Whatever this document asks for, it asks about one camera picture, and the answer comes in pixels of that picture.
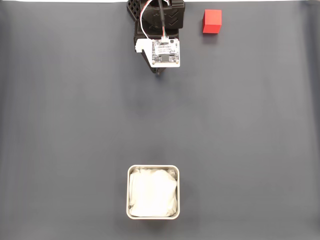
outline circuit board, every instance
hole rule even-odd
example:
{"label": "circuit board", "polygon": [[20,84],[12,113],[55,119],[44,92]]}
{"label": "circuit board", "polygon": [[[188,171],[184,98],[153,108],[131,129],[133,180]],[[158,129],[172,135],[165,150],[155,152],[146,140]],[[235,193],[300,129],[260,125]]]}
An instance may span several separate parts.
{"label": "circuit board", "polygon": [[179,52],[179,40],[178,39],[153,39],[152,40],[152,64],[157,63],[170,63],[179,64],[180,52]]}

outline black cable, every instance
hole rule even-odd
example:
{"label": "black cable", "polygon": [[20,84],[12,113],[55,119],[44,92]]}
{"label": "black cable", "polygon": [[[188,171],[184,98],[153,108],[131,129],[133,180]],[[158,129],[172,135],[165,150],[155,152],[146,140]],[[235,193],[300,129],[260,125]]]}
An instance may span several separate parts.
{"label": "black cable", "polygon": [[164,12],[164,6],[162,5],[162,0],[158,0],[159,3],[159,9],[160,9],[160,19],[162,23],[162,30],[163,30],[163,36],[165,36],[165,12]]}

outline red wire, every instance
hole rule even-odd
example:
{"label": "red wire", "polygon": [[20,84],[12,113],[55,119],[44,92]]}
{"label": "red wire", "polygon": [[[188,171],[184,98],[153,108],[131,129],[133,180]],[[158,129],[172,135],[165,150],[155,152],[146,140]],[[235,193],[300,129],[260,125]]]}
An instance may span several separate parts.
{"label": "red wire", "polygon": [[[141,22],[142,22],[142,14],[144,13],[144,9],[148,6],[149,2],[151,2],[151,1],[153,1],[153,0],[148,0],[148,1],[145,3],[145,5],[143,6],[143,8],[142,8],[142,10],[141,10],[141,12],[140,12]],[[162,35],[163,35],[163,37],[165,37],[165,35],[166,35],[165,27],[164,27],[164,26],[162,27]]]}

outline gray mat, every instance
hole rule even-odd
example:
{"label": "gray mat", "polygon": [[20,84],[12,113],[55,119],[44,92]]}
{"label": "gray mat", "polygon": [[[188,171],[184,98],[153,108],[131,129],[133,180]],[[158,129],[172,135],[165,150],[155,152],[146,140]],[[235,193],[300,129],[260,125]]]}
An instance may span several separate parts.
{"label": "gray mat", "polygon": [[[181,67],[160,78],[125,3],[0,9],[0,240],[320,238],[301,2],[187,3]],[[127,217],[133,164],[179,168],[179,218]]]}

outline white cloth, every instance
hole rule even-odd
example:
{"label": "white cloth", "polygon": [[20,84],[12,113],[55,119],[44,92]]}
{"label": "white cloth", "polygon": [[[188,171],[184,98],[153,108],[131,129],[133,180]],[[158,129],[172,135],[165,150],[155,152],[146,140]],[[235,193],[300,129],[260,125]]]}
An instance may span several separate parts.
{"label": "white cloth", "polygon": [[130,174],[130,214],[136,217],[169,217],[177,212],[177,181],[169,169],[135,169]]}

